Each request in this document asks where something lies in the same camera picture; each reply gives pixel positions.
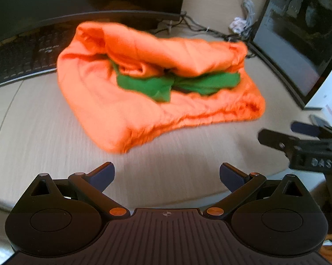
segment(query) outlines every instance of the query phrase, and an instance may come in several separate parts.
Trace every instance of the black cable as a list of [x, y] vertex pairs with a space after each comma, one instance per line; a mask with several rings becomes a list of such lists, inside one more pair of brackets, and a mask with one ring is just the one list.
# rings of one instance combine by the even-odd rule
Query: black cable
[[240, 34], [224, 34], [222, 32], [219, 32], [219, 31], [216, 31], [209, 27], [205, 27], [205, 26], [198, 24], [195, 20], [193, 20], [192, 17], [187, 15], [187, 12], [185, 12], [185, 13], [181, 14], [181, 20], [177, 24], [174, 24], [174, 25], [166, 24], [168, 26], [168, 28], [158, 30], [158, 31], [154, 32], [153, 34], [167, 31], [169, 29], [169, 27], [174, 28], [174, 27], [180, 26], [181, 24], [186, 25], [187, 28], [190, 29], [192, 32], [207, 33], [207, 34], [212, 35], [213, 37], [222, 38], [224, 41], [228, 41], [228, 42], [243, 41], [247, 44], [249, 41], [250, 32], [252, 31], [253, 26], [256, 23], [254, 23], [251, 26], [249, 26], [248, 28], [246, 28]]
[[256, 57], [257, 55], [255, 53], [251, 53], [251, 54], [247, 54], [246, 55], [246, 59], [251, 59], [251, 58], [254, 58]]
[[[167, 24], [167, 26], [169, 26], [169, 27], [171, 27], [171, 28], [177, 27], [178, 25], [180, 25], [180, 24], [184, 21], [184, 17], [185, 17], [185, 16], [182, 16], [181, 21], [180, 21], [179, 23], [174, 24], [174, 25]], [[158, 31], [154, 32], [154, 34], [157, 34], [157, 33], [163, 32], [163, 31], [167, 31], [168, 29], [169, 29], [169, 28], [162, 29], [162, 30], [158, 30]]]

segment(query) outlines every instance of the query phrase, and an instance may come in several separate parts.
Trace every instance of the green cloth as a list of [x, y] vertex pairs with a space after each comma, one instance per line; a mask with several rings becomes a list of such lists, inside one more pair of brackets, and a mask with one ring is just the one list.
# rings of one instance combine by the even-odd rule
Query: green cloth
[[171, 89], [176, 87], [201, 95], [212, 95], [224, 88], [232, 88], [239, 84], [239, 73], [216, 72], [206, 73], [199, 77], [183, 78], [173, 73], [162, 77], [133, 78], [120, 73], [118, 65], [111, 60], [117, 74], [117, 84], [125, 90], [138, 91], [157, 102], [169, 102]]

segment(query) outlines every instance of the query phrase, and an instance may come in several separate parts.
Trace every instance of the crosshair marking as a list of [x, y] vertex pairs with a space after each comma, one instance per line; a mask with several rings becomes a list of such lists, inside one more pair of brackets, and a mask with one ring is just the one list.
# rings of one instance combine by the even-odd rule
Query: crosshair marking
[[162, 213], [162, 215], [169, 217], [172, 213], [170, 211], [165, 211]]

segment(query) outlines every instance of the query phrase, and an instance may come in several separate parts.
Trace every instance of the folded orange towel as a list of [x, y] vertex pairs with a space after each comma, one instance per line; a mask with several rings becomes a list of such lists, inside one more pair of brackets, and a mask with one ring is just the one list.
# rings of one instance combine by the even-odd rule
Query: folded orange towel
[[[265, 102], [244, 71], [243, 43], [185, 38], [159, 39], [115, 23], [85, 22], [58, 57], [58, 83], [92, 140], [102, 149], [125, 153], [170, 130], [259, 118]], [[118, 87], [106, 55], [133, 77], [153, 77], [164, 69], [183, 77], [239, 72], [241, 82], [212, 96], [172, 91], [170, 103]]]

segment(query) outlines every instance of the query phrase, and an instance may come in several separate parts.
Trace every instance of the black circular disc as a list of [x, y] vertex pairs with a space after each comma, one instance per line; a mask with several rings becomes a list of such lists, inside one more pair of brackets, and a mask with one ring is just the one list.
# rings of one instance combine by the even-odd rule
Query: black circular disc
[[71, 221], [71, 215], [61, 209], [44, 209], [35, 213], [30, 219], [31, 226], [42, 232], [62, 230]]
[[15, 251], [46, 257], [66, 255], [99, 234], [101, 216], [91, 205], [64, 197], [54, 203], [48, 195], [39, 197], [41, 203], [32, 207], [22, 203], [6, 220], [5, 231]]
[[317, 250], [327, 234], [325, 217], [322, 212], [302, 208], [295, 198], [287, 203], [268, 198], [241, 206], [231, 218], [236, 236], [249, 247], [274, 256]]
[[295, 211], [283, 208], [271, 209], [262, 215], [262, 222], [270, 229], [290, 232], [302, 225], [302, 217]]

